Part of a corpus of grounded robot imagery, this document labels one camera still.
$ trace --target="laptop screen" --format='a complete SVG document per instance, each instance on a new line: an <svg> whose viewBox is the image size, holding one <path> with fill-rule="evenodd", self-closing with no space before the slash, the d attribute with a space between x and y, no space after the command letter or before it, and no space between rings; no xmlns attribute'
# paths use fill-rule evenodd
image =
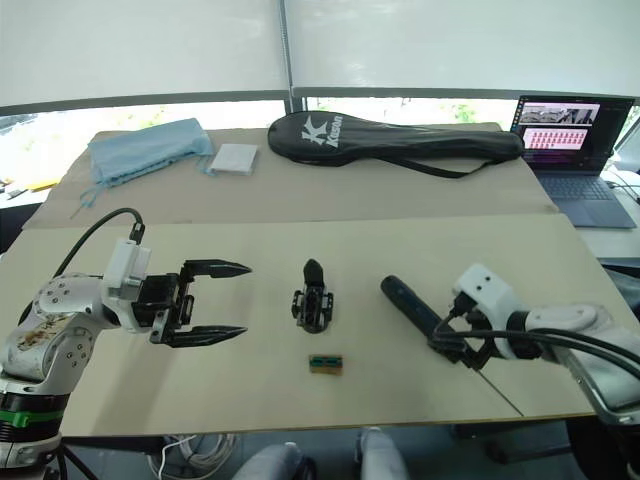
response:
<svg viewBox="0 0 640 480"><path fill-rule="evenodd" d="M511 131L524 140L522 158L534 170L602 170L613 154L634 100L520 97Z"/></svg>

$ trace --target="bag strap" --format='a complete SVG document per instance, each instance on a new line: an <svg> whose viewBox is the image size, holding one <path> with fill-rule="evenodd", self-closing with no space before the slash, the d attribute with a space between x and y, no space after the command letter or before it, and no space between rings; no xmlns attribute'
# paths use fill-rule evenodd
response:
<svg viewBox="0 0 640 480"><path fill-rule="evenodd" d="M380 160L385 162L393 163L394 165L399 165L401 167L409 168L411 170L415 170L416 172L427 173L429 175L435 175L436 177L442 178L462 178L467 175L471 175L472 173L476 173L479 170L482 170L489 165L497 165L499 163L504 162L504 160L489 160L484 162L478 168L471 170L470 172L456 172L454 170L445 170L444 168L432 167L430 165L425 165L423 163L414 162L413 160L408 160L406 158L395 158L395 157L377 157Z"/></svg>

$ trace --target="cable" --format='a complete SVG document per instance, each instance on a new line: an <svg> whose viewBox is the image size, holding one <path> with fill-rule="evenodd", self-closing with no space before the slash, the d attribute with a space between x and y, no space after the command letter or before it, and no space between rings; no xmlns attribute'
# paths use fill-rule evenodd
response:
<svg viewBox="0 0 640 480"><path fill-rule="evenodd" d="M149 464L149 468L151 469L151 472L153 472L156 478L158 478L158 467L156 467L153 464L153 459L150 456L147 456L147 463ZM162 480L206 480L211 475L213 475L213 473L215 472L207 472L200 477L178 477L175 475L170 475L168 473L163 473Z"/></svg>
<svg viewBox="0 0 640 480"><path fill-rule="evenodd" d="M616 182L611 182L611 181L608 181L606 183L609 186L609 188L611 188L611 189L619 188L624 193L626 193L630 198L632 198L634 202L638 202L638 196L635 194L634 190L633 189L631 190L634 193L629 193L629 190L627 190L628 188L633 188L633 185L629 185L629 186L620 185L620 184L618 184Z"/></svg>
<svg viewBox="0 0 640 480"><path fill-rule="evenodd" d="M69 251L67 256L64 258L64 260L62 260L62 263L53 274L53 277L57 277L64 273L66 268L69 266L69 263L71 263L71 260L73 259L73 257L75 257L76 253L78 253L78 251L82 248L85 242L89 239L91 235L93 235L93 233L96 230L98 230L102 225L107 223L112 218L117 217L118 215L122 215L123 213L130 213L131 215L133 215L133 218L135 219L135 223L133 224L133 228L129 233L129 240L133 240L138 245L140 245L140 242L142 241L142 236L144 235L144 230L145 230L144 222L142 221L142 215L140 215L140 212L138 212L134 208L128 208L128 207L118 208L110 213L107 213L104 217L102 217L96 223L91 225L86 232L84 232L84 234L78 239L75 245L71 248L71 250ZM29 304L22 311L22 315L20 315L20 319L18 320L18 325L20 325L22 322L26 320L27 316L29 315L29 312L31 311L32 304L33 302L29 302Z"/></svg>
<svg viewBox="0 0 640 480"><path fill-rule="evenodd" d="M162 470L164 470L164 464L167 461L167 450L171 447L175 447L176 445L180 445L181 443L188 442L189 440L192 440L196 437L197 435L191 435L189 437L182 438L177 442L169 443L168 445L162 447L162 463L160 463L160 468L158 469L158 480L162 480Z"/></svg>
<svg viewBox="0 0 640 480"><path fill-rule="evenodd" d="M619 183L609 180L607 182L609 188L640 188L640 185L620 185Z"/></svg>
<svg viewBox="0 0 640 480"><path fill-rule="evenodd" d="M617 367L626 371L629 375L632 375L636 379L640 380L640 370L638 368L633 368L628 363L622 361L620 358L616 357L614 354L609 353L607 351L600 350L598 348L584 345L574 340L567 340L563 338L549 337L546 335L542 335L539 333L530 333L530 332L509 332L509 331L471 331L471 332L440 332L439 329L444 325L449 323L453 319L451 314L447 315L443 320L438 323L436 328L434 329L434 338L436 339L446 339L446 338L506 338L506 339L515 339L515 340L529 340L538 343L544 343L548 345L556 345L559 347L571 348L574 350L579 350L581 352L589 353L593 356L599 357L603 360L606 360Z"/></svg>
<svg viewBox="0 0 640 480"><path fill-rule="evenodd" d="M233 434L220 434L216 445L209 453L195 453L189 442L180 444L180 451L187 463L198 470L210 471L213 475L224 465L233 453L236 444L236 436Z"/></svg>
<svg viewBox="0 0 640 480"><path fill-rule="evenodd" d="M187 463L189 463L189 460L191 460L191 457L193 455L195 455L195 452L200 450L200 447L202 446L202 442L204 442L204 439L205 439L205 436L204 435L200 435L200 439L198 440L198 444L196 445L196 448L193 450L193 453L189 457L186 458Z"/></svg>
<svg viewBox="0 0 640 480"><path fill-rule="evenodd" d="M73 259L73 257L76 255L76 253L78 253L80 248L82 248L82 245L84 245L84 243L89 239L91 235L93 235L93 233L96 230L98 230L102 225L107 223L112 218L117 217L118 215L122 215L123 213L130 213L135 218L136 223L134 224L134 229L131 231L129 238L131 240L135 240L136 243L140 245L140 241L142 240L142 234L144 234L144 223L142 221L142 216L137 210L133 208L118 208L113 212L107 213L104 217L102 217L96 223L91 225L86 232L84 232L84 234L80 237L80 239L76 242L76 244L71 248L71 250L69 251L67 256L64 258L64 260L62 261L58 269L55 271L53 276L57 277L58 275L62 275L62 273L64 273L66 268L69 266L69 263L71 263L71 260ZM136 225L142 225L142 234L139 235L139 238L137 238L137 236L135 235Z"/></svg>
<svg viewBox="0 0 640 480"><path fill-rule="evenodd" d="M569 330L560 330L558 328L534 328L532 330L529 330L529 332L573 338L575 340L579 340L581 342L589 343L591 345L604 348L605 350L609 350L620 355L621 357L626 358L627 360L631 360L632 362L640 366L640 355L636 355L635 353L630 352L625 348L619 347L618 345L615 345L613 343L605 342L604 340L600 340L598 338L593 338L588 335L583 335L581 333L572 332Z"/></svg>
<svg viewBox="0 0 640 480"><path fill-rule="evenodd" d="M100 480L90 469L87 467L82 460L78 458L78 456L71 451L69 447L66 445L61 445L62 453L67 456L71 463L73 463L82 474L87 477L89 480Z"/></svg>
<svg viewBox="0 0 640 480"><path fill-rule="evenodd" d="M58 447L56 451L56 457L58 458L58 470L60 471L60 480L69 480L67 475L67 463L64 460L64 453L62 448Z"/></svg>
<svg viewBox="0 0 640 480"><path fill-rule="evenodd" d="M194 452L191 448L191 445L189 444L189 441L193 437L183 437L180 435L176 435L176 436L173 436L173 438L176 438L180 442L182 442L182 443L179 443L179 448L187 465L193 470L207 470L207 472L199 477L176 476L176 475L169 475L167 473L163 473L162 474L163 480L166 480L166 479L204 480L206 478L209 478L214 473L216 473L222 467L222 465L226 463L226 461L229 459L229 457L233 453L233 450L237 442L237 435L220 434L218 435L218 441L216 442L214 447L211 449L211 451L209 451L208 453L197 453L197 448L196 448L196 451ZM147 463L149 464L149 468L151 469L153 474L159 478L158 476L159 469L155 465L152 456L147 457Z"/></svg>
<svg viewBox="0 0 640 480"><path fill-rule="evenodd" d="M612 175L615 175L616 177L618 177L618 178L622 181L622 183L624 184L624 185L620 185L620 184L618 184L618 186L617 186L617 187L615 187L615 188L622 188L622 191L623 191L623 192L625 192L627 195L629 195L631 198L633 198L633 200L634 200L636 203L639 201L639 197L638 197L638 195L636 194L635 190L633 189L633 186L629 185L629 184L627 183L627 181L626 181L624 178L622 178L620 175L618 175L618 174L617 174L616 172L614 172L613 170L607 170L607 172L609 172L609 173L611 173Z"/></svg>

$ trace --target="black cable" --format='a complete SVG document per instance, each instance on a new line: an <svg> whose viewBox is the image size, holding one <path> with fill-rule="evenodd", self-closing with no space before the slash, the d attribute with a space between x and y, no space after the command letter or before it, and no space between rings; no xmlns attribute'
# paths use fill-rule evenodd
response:
<svg viewBox="0 0 640 480"><path fill-rule="evenodd" d="M446 318L440 321L436 328L433 330L434 338L446 339L446 338L506 338L513 340L528 340L548 345L556 345L558 347L570 348L573 350L579 350L581 352L589 353L595 357L599 357L606 360L613 365L623 369L628 374L632 375L636 379L640 380L640 370L633 368L628 363L622 361L614 354L607 351L600 350L598 348L584 345L574 340L567 340L564 338L549 337L539 333L529 332L509 332L509 331L471 331L471 332L440 332L439 329L449 323L453 319L452 315L447 315Z"/></svg>
<svg viewBox="0 0 640 480"><path fill-rule="evenodd" d="M611 188L611 189L614 189L614 188L621 189L624 193L626 193L629 197L631 197L634 202L638 201L638 196L635 194L633 189L631 191L634 192L634 193L629 193L629 191L627 190L628 188L632 188L631 185L629 185L629 186L620 185L620 184L617 184L615 182L608 182L607 184L609 185L609 188Z"/></svg>
<svg viewBox="0 0 640 480"><path fill-rule="evenodd" d="M64 461L64 453L62 448L58 447L56 451L56 458L58 459L58 470L60 471L60 480L69 480L67 475L67 463Z"/></svg>
<svg viewBox="0 0 640 480"><path fill-rule="evenodd" d="M619 183L616 182L607 182L609 185L609 188L640 188L640 185L620 185Z"/></svg>
<svg viewBox="0 0 640 480"><path fill-rule="evenodd" d="M69 263L71 263L71 260L73 259L73 257L76 255L76 253L78 253L78 251L82 248L82 245L84 245L84 243L89 239L89 237L91 235L93 235L93 233L96 230L98 230L102 225L107 223L113 217L117 217L118 215L122 215L123 213L130 213L131 215L133 215L133 217L136 220L136 224L139 224L139 225L143 226L143 230L142 231L144 232L144 223L142 221L142 216L140 215L140 213L137 210L135 210L133 208L118 208L117 210L114 210L113 212L107 213L104 217L102 217L96 223L91 225L86 232L84 232L84 234L80 237L80 239L71 248L71 250L69 251L67 256L64 258L64 260L62 261L62 263L60 264L58 269L55 271L53 276L57 277L58 275L62 275L64 273L66 268L69 266ZM136 239L131 238L131 236L133 236L133 234L134 234L134 230L132 230L132 233L129 236L129 238L131 240L136 240ZM140 240L142 240L142 235L140 235L140 238L136 240L136 243L140 244Z"/></svg>
<svg viewBox="0 0 640 480"><path fill-rule="evenodd" d="M71 463L73 463L82 474L87 477L89 480L100 480L90 469L87 467L82 460L78 458L78 456L71 451L69 447L66 445L61 445L62 453L67 456Z"/></svg>
<svg viewBox="0 0 640 480"><path fill-rule="evenodd" d="M64 273L64 271L69 266L69 263L71 263L71 260L73 259L73 257L75 257L76 253L78 253L78 251L82 248L85 242L89 239L91 235L93 235L93 233L96 230L98 230L102 225L107 223L112 218L117 217L118 215L122 215L123 213L130 213L131 215L133 215L133 218L135 219L135 223L133 224L133 228L129 233L129 240L133 240L138 245L140 245L140 242L142 241L142 236L144 235L144 230L145 230L144 222L142 221L142 215L140 215L140 212L138 212L134 208L128 208L128 207L118 208L113 212L107 213L104 217L102 217L96 223L91 225L86 232L84 232L84 234L78 239L75 245L71 248L71 250L69 251L67 256L64 258L60 266L57 268L53 276L57 277L58 275L62 275ZM18 319L18 325L20 325L22 322L26 320L27 316L29 315L29 312L31 311L32 303L33 302L29 302L29 304L22 311L22 315L20 315L20 318Z"/></svg>
<svg viewBox="0 0 640 480"><path fill-rule="evenodd" d="M597 347L600 348L604 348L605 350L609 350L613 353L616 353L618 355L620 355L621 357L626 358L627 360L631 360L632 362L636 363L638 366L640 366L640 355L636 355L633 352L630 352L629 350L619 347L618 345L615 345L613 343L609 343L609 342L605 342L604 340L600 340L598 338L593 338L590 337L588 335L583 335L581 333L578 332L571 332L571 331L567 331L567 330L560 330L558 328L533 328L531 330L528 330L529 332L533 332L533 333L541 333L543 335L559 335L559 336L563 336L563 337L568 337L568 338L573 338L574 340L579 340L581 342L584 343L589 343L591 345L595 345Z"/></svg>
<svg viewBox="0 0 640 480"><path fill-rule="evenodd" d="M633 190L633 187L632 187L631 185L629 185L629 183L627 183L627 181L626 181L624 178L622 178L622 177L621 177L620 175L618 175L616 172L613 172L613 171L611 171L611 170L607 170L607 172L609 172L609 173L611 173L612 175L615 175L616 177L618 177L618 178L622 181L622 183L624 184L624 185L620 185L620 184L618 184L618 182L611 182L611 183L614 183L614 184L617 184L617 185L618 185L618 186L617 186L617 187L615 187L615 188L622 188L622 191L623 191L623 192L625 192L627 195L629 195L631 198L633 198L633 200L634 200L635 202L638 202L638 195L636 195L636 192L635 192L635 190Z"/></svg>

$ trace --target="white roller blind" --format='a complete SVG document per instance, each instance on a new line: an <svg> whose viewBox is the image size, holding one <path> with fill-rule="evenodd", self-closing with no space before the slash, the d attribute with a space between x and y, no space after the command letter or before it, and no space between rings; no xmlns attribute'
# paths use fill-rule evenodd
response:
<svg viewBox="0 0 640 480"><path fill-rule="evenodd" d="M288 0L287 11L299 94L328 87L640 97L638 0Z"/></svg>
<svg viewBox="0 0 640 480"><path fill-rule="evenodd" d="M0 107L282 92L277 0L0 0Z"/></svg>

